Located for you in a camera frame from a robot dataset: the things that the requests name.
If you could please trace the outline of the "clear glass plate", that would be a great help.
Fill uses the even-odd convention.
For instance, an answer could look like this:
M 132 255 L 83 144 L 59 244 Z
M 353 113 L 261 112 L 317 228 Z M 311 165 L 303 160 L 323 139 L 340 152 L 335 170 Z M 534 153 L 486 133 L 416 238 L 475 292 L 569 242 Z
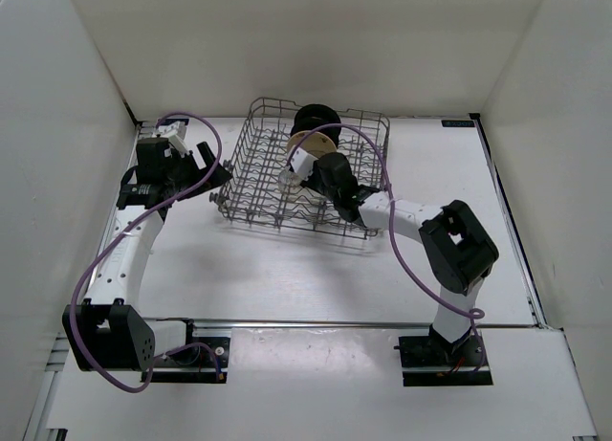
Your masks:
M 278 186 L 282 192 L 298 190 L 302 188 L 301 183 L 302 179 L 289 167 L 283 168 L 278 175 Z

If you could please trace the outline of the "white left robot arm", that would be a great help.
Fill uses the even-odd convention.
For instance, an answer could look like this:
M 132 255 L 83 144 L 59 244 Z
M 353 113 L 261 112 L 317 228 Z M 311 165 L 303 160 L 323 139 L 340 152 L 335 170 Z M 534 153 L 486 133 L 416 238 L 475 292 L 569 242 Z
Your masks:
M 120 243 L 98 264 L 95 279 L 76 306 L 67 306 L 62 324 L 80 369 L 145 371 L 165 351 L 178 364 L 199 357 L 200 341 L 182 320 L 162 327 L 139 313 L 142 277 L 153 243 L 170 209 L 167 199 L 184 192 L 195 197 L 222 186 L 230 173 L 217 164 L 208 143 L 193 151 L 167 137 L 147 138 L 136 146 L 136 163 L 120 180 L 113 235 Z

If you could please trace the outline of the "cream plate with characters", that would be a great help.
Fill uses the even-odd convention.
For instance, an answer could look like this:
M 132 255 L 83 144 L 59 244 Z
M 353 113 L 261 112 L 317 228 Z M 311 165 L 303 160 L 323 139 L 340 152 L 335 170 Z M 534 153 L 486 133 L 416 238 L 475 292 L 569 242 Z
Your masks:
M 322 132 L 315 132 L 307 137 L 308 130 L 302 130 L 292 135 L 286 144 L 286 153 L 290 155 L 295 148 L 304 150 L 319 159 L 325 154 L 337 152 L 338 147 L 333 140 Z

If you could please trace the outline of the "black plate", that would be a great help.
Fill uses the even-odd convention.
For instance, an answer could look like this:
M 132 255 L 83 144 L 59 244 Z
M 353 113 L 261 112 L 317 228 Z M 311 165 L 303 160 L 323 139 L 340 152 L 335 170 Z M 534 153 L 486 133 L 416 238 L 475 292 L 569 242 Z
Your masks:
M 309 132 L 313 129 L 316 129 L 318 133 L 325 135 L 335 145 L 338 145 L 340 128 L 335 127 L 335 126 L 323 128 L 323 125 L 327 125 L 327 124 L 333 124 L 333 122 L 325 121 L 321 118 L 316 118 L 316 117 L 307 117 L 299 121 L 296 121 L 294 123 L 294 126 L 292 127 L 292 130 L 291 130 L 291 135 L 295 135 L 296 133 L 303 132 L 303 131 Z
M 331 107 L 320 104 L 311 103 L 302 106 L 294 116 L 294 122 L 298 123 L 306 119 L 318 119 L 325 123 L 341 123 L 339 114 Z

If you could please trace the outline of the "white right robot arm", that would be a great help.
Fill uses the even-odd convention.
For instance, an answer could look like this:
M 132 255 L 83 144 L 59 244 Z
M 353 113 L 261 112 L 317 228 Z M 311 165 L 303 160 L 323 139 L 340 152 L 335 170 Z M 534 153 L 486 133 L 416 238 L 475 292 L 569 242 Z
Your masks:
M 440 364 L 455 362 L 464 352 L 474 322 L 483 317 L 475 301 L 499 257 L 470 206 L 461 200 L 445 206 L 398 200 L 388 188 L 360 184 L 339 152 L 316 158 L 299 148 L 289 166 L 300 184 L 330 201 L 343 220 L 388 231 L 395 252 L 399 250 L 396 235 L 423 246 L 440 291 L 434 293 L 412 271 L 408 274 L 438 303 L 429 326 L 429 352 Z

